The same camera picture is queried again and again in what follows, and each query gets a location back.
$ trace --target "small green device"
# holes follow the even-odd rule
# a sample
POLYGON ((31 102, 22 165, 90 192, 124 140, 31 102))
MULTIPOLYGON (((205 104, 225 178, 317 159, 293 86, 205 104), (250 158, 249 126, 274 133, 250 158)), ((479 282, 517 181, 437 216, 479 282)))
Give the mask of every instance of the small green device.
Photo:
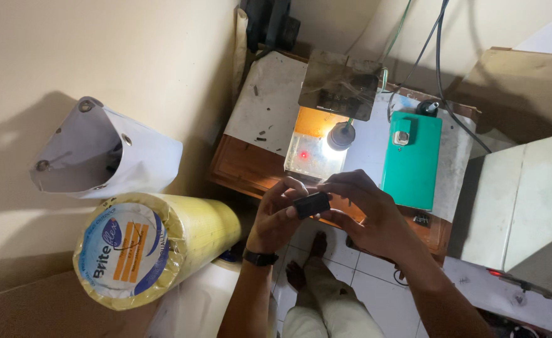
POLYGON ((432 210, 437 181, 442 119, 395 111, 381 189, 396 204, 432 210))

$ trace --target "black cable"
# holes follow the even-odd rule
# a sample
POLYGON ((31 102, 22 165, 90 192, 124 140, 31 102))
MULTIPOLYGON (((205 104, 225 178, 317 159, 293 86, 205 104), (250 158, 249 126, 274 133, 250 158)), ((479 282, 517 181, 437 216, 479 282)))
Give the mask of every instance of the black cable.
POLYGON ((397 284, 401 285, 401 286, 409 286, 408 284, 405 284, 405 283, 402 283, 401 281, 399 281, 397 279, 397 273, 401 274, 401 270, 395 270, 394 273, 392 273, 392 278, 395 279, 395 281, 397 282, 397 284))
POLYGON ((439 25, 439 20, 442 18, 443 13, 445 12, 445 7, 447 7, 446 2, 444 2, 443 10, 441 10, 441 13, 439 14, 439 17, 437 18, 437 21, 435 21, 435 25, 430 30, 430 34, 428 35, 428 38, 426 39, 426 42, 424 43, 424 46, 422 47, 422 51, 420 52, 420 55, 418 55, 418 59, 416 59, 416 63, 414 63, 414 66, 412 67, 412 70, 409 72, 409 74, 407 74, 407 78, 405 78, 405 80, 403 80, 403 82, 401 82, 399 87, 397 87, 397 89, 395 89, 392 92, 391 97, 389 98, 389 103, 388 103, 388 106, 386 107, 386 118, 389 121, 389 123, 391 123, 391 102, 392 102, 392 98, 393 98, 393 96, 395 96, 395 94, 397 94, 399 92, 399 90, 401 88, 403 88, 403 85, 405 85, 405 82, 409 79, 410 76, 412 76, 412 73, 414 73, 416 67, 418 66, 418 63, 420 62, 420 59, 422 58, 422 54, 424 54, 424 51, 426 50, 426 46, 428 46, 428 43, 430 42, 430 38, 432 37, 432 34, 435 32, 435 29, 439 25))
POLYGON ((443 96, 443 86, 441 85, 441 31, 443 30, 443 16, 445 14, 445 7, 447 7, 447 3, 449 0, 443 0, 443 3, 441 4, 441 13, 439 15, 438 28, 437 28, 437 60, 436 60, 436 69, 437 69, 437 87, 439 87, 439 96, 441 97, 441 101, 443 101, 443 104, 447 108, 447 112, 452 117, 452 119, 459 124, 460 127, 462 127, 463 130, 465 130, 468 135, 470 135, 474 141, 478 142, 484 150, 486 150, 489 154, 492 153, 492 151, 487 147, 481 139, 478 138, 473 132, 468 129, 455 115, 455 113, 452 110, 452 106, 445 100, 445 96, 443 96))

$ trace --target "white pants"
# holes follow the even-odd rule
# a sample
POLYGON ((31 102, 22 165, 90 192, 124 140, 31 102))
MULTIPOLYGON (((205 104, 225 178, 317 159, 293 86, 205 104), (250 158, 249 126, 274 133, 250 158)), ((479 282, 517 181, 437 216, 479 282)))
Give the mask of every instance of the white pants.
POLYGON ((334 278, 322 259, 310 257, 303 271, 307 286, 286 314, 283 338, 384 338, 353 288, 334 278))

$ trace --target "yellow roll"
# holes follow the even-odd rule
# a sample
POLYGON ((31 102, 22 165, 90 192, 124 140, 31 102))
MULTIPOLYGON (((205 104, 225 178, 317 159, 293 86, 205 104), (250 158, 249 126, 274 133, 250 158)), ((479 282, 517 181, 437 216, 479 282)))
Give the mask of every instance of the yellow roll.
POLYGON ((90 215, 74 269, 91 298, 126 310, 156 300, 241 237, 239 219, 222 202, 132 192, 90 215))

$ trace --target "person's right hand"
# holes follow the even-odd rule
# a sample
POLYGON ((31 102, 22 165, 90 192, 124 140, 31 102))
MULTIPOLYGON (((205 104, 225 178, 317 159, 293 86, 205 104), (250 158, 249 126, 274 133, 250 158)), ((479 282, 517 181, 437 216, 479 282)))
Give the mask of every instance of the person's right hand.
POLYGON ((380 190, 363 170, 334 174, 317 185, 317 189, 348 198, 364 212, 366 218, 360 223, 340 210, 320 212, 320 218, 340 226, 360 248, 399 264, 416 250, 428 252, 392 197, 380 190))

